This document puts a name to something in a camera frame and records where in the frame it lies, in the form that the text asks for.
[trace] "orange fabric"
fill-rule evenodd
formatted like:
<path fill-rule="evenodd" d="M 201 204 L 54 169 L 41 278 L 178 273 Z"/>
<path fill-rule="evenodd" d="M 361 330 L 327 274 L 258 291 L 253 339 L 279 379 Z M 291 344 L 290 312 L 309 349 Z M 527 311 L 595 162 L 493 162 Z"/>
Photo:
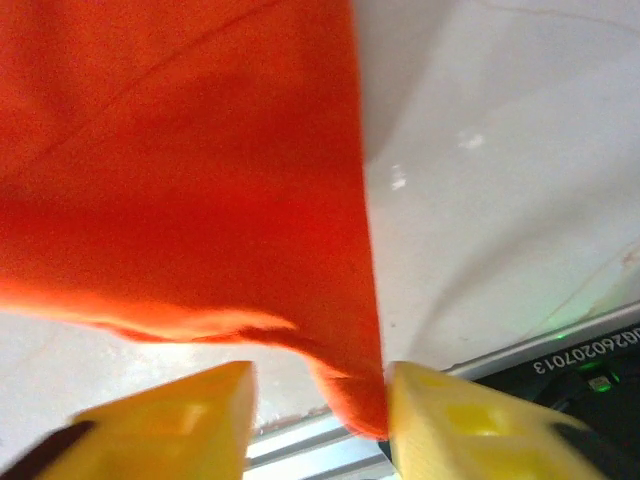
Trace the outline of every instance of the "orange fabric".
<path fill-rule="evenodd" d="M 386 404 L 345 0 L 0 0 L 0 303 Z"/>

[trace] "white surface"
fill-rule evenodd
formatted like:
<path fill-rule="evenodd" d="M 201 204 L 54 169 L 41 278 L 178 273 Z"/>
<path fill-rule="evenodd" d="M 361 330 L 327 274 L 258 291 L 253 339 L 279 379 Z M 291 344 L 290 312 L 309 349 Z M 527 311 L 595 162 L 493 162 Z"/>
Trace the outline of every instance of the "white surface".
<path fill-rule="evenodd" d="M 356 2 L 387 361 L 444 368 L 640 293 L 639 4 L 492 2 Z M 258 361 L 259 423 L 324 403 L 286 352 L 0 331 L 0 464 L 76 410 L 231 359 Z"/>

